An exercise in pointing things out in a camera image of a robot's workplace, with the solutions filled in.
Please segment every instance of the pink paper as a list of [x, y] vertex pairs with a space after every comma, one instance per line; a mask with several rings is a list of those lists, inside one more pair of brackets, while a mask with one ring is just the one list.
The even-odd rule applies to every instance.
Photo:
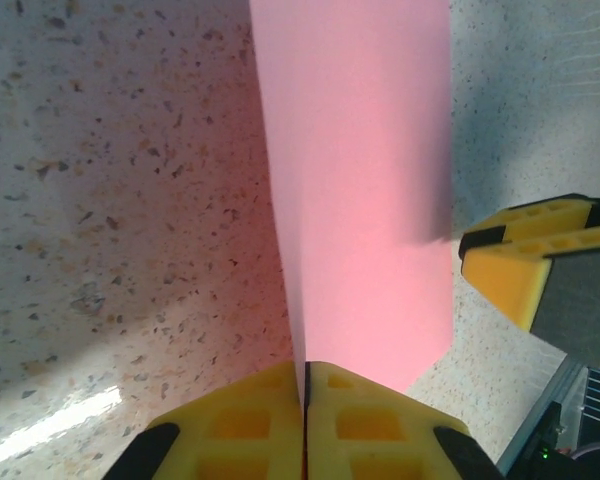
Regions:
[[402, 391], [453, 332], [448, 1], [251, 14], [297, 365]]

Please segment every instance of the speckled countertop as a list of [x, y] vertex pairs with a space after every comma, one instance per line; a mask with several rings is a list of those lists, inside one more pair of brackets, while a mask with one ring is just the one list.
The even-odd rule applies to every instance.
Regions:
[[[454, 2], [456, 231], [600, 194], [600, 0], [578, 3]], [[409, 393], [497, 458], [561, 355], [455, 266], [454, 346]], [[246, 1], [0, 1], [0, 478], [98, 478], [290, 353]]]

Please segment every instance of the white speckled surface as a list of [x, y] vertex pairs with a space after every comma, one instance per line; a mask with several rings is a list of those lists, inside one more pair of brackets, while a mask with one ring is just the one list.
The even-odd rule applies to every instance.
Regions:
[[[454, 2], [456, 232], [600, 195], [580, 3]], [[248, 6], [156, 5], [0, 1], [0, 478], [98, 478], [149, 419], [290, 356]], [[496, 458], [560, 354], [457, 266], [454, 346], [409, 393]]]

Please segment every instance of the granite surface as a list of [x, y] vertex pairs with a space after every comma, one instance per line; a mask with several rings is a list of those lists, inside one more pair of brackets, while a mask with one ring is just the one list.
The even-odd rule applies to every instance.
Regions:
[[[452, 22], [456, 236], [600, 195], [600, 0]], [[408, 393], [497, 458], [561, 354], [454, 266], [454, 346]], [[246, 1], [0, 1], [0, 478], [99, 478], [290, 355]]]

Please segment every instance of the pink sheet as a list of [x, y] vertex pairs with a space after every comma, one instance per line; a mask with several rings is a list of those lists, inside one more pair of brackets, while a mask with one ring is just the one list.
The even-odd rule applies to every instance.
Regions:
[[251, 14], [296, 365], [403, 391], [453, 332], [448, 1]]

